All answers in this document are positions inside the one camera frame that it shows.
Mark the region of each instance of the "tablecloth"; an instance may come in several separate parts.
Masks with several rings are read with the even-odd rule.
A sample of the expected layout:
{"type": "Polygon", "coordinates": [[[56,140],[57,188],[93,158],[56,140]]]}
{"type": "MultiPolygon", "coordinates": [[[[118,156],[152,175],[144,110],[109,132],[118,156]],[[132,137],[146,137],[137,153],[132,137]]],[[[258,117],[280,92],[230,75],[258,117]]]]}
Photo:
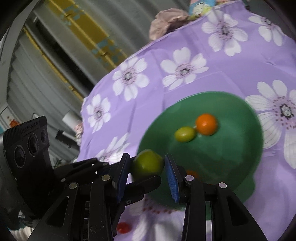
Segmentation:
{"type": "MultiPolygon", "coordinates": [[[[296,212],[296,44],[241,1],[150,43],[106,75],[85,98],[78,160],[114,163],[136,155],[153,120],[177,101],[226,91],[258,113],[264,151],[245,202],[269,241],[278,240],[296,212]]],[[[180,240],[183,211],[145,198],[127,206],[120,222],[132,230],[116,241],[180,240]]],[[[211,227],[207,223],[208,240],[211,227]]]]}

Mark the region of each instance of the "blue package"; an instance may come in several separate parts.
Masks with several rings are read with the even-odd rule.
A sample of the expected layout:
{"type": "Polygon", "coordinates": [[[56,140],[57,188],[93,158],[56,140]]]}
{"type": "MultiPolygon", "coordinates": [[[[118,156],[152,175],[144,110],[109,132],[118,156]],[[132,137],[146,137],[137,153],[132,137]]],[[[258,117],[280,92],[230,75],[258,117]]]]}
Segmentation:
{"type": "Polygon", "coordinates": [[[191,0],[189,15],[203,15],[215,5],[216,0],[191,0]]]}

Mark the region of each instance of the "yellow-green fruit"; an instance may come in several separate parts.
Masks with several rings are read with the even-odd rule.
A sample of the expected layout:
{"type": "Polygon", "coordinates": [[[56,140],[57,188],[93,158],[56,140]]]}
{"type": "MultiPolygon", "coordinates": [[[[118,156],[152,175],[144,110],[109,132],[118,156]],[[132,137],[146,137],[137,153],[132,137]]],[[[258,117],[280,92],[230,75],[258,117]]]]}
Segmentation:
{"type": "Polygon", "coordinates": [[[179,142],[189,142],[194,139],[196,131],[190,126],[184,126],[175,132],[175,138],[179,142]]]}
{"type": "Polygon", "coordinates": [[[134,179],[149,175],[160,175],[164,168],[163,158],[152,150],[141,151],[132,163],[131,174],[134,179]]]}

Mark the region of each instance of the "metal screw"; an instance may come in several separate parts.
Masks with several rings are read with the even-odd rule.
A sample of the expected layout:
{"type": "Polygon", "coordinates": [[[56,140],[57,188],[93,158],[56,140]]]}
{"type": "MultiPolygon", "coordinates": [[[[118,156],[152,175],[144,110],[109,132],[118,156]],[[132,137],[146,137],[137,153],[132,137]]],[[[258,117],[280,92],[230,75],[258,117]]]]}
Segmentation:
{"type": "Polygon", "coordinates": [[[69,188],[75,189],[77,187],[77,183],[70,183],[69,188]]]}
{"type": "Polygon", "coordinates": [[[104,176],[102,176],[102,180],[103,181],[108,181],[108,180],[110,180],[110,176],[109,175],[104,175],[104,176]]]}
{"type": "Polygon", "coordinates": [[[226,183],[219,183],[219,187],[221,187],[221,188],[227,188],[227,185],[226,185],[226,183]]]}
{"type": "Polygon", "coordinates": [[[193,180],[194,180],[194,177],[193,177],[192,175],[187,175],[187,176],[185,177],[185,179],[186,179],[187,181],[193,181],[193,180]]]}

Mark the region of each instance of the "green plate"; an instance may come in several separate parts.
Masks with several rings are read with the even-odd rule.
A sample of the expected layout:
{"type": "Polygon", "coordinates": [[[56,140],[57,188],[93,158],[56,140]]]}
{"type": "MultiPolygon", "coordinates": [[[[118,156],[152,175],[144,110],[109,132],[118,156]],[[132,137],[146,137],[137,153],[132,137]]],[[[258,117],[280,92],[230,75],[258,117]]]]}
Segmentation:
{"type": "MultiPolygon", "coordinates": [[[[204,92],[166,109],[147,129],[138,153],[151,149],[163,156],[173,155],[176,163],[199,175],[202,182],[225,182],[242,202],[253,193],[253,173],[263,149],[260,122],[253,109],[241,98],[226,92],[204,92]],[[177,142],[174,133],[183,126],[195,126],[204,113],[218,120],[218,131],[212,136],[198,134],[188,143],[177,142]]],[[[171,197],[165,171],[162,183],[149,195],[161,205],[180,209],[171,197]]]]}

